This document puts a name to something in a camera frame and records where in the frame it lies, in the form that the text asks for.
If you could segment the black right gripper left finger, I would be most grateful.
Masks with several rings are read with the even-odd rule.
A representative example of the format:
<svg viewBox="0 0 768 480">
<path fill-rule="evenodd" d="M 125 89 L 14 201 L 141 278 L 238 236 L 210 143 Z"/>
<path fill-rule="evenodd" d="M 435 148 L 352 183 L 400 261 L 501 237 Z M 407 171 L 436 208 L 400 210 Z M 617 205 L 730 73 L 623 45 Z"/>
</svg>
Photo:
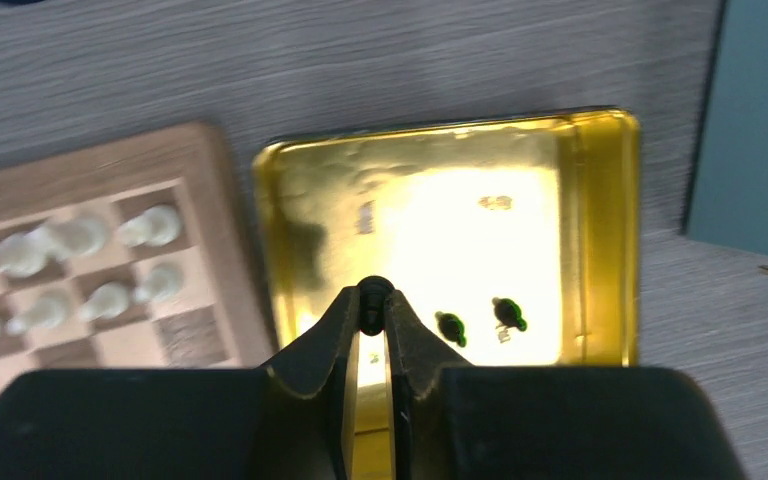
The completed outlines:
<svg viewBox="0 0 768 480">
<path fill-rule="evenodd" d="M 264 363 L 251 444 L 253 479 L 351 473 L 360 293 L 345 287 L 320 320 Z"/>
</svg>

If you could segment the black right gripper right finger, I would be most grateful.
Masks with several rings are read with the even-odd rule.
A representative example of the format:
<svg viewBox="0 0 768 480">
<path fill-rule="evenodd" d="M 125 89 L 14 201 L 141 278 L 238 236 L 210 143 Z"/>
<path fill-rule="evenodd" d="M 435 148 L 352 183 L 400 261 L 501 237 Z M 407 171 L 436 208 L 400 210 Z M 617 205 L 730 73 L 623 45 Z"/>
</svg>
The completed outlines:
<svg viewBox="0 0 768 480">
<path fill-rule="evenodd" d="M 473 398 L 463 390 L 471 364 L 419 320 L 393 291 L 384 307 L 390 438 L 396 479 L 469 479 Z"/>
</svg>

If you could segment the yellow metal tray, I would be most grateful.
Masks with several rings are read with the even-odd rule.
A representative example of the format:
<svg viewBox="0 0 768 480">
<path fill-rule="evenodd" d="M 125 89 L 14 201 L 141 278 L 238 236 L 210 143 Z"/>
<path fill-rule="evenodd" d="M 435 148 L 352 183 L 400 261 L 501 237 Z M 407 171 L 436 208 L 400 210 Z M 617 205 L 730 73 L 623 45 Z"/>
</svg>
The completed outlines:
<svg viewBox="0 0 768 480">
<path fill-rule="evenodd" d="M 472 364 L 635 364 L 640 137 L 600 106 L 269 144 L 253 174 L 280 345 L 377 275 Z M 463 321 L 464 348 L 438 311 Z"/>
</svg>

